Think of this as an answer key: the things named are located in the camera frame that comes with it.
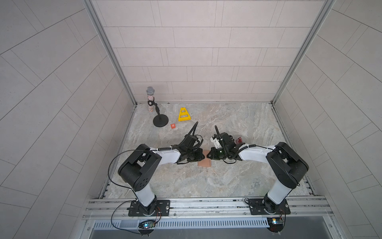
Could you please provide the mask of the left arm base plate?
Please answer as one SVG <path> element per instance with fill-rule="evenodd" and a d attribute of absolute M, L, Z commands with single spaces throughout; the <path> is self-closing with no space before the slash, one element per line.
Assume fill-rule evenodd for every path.
<path fill-rule="evenodd" d="M 130 205 L 129 217 L 169 216 L 170 200 L 155 199 L 150 205 L 144 207 L 139 201 L 133 201 Z"/>

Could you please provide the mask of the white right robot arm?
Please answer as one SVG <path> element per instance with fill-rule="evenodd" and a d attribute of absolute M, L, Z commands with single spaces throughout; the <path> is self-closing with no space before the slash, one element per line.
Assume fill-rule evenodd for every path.
<path fill-rule="evenodd" d="M 270 214 L 286 212 L 286 197 L 295 189 L 306 173 L 308 164 L 285 142 L 274 146 L 260 146 L 236 142 L 232 136 L 220 133 L 211 138 L 214 147 L 208 153 L 211 160 L 257 161 L 267 163 L 277 180 L 262 200 L 263 210 Z"/>

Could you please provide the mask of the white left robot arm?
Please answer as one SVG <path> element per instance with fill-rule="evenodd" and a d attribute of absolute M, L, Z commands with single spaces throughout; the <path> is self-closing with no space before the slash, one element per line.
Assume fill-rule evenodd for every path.
<path fill-rule="evenodd" d="M 153 214 L 156 209 L 157 196 L 149 182 L 159 165 L 181 165 L 205 158 L 201 148 L 203 138 L 195 134 L 197 126 L 196 122 L 179 144 L 170 147 L 154 149 L 146 144 L 139 145 L 118 169 L 118 175 L 131 186 L 138 201 L 138 209 L 145 215 Z"/>

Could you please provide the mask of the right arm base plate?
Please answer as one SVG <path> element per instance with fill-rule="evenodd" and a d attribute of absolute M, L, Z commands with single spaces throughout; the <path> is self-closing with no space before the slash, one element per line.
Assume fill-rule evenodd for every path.
<path fill-rule="evenodd" d="M 290 208 L 286 199 L 284 199 L 280 204 L 275 204 L 268 198 L 246 198 L 244 201 L 249 206 L 251 215 L 290 214 Z"/>

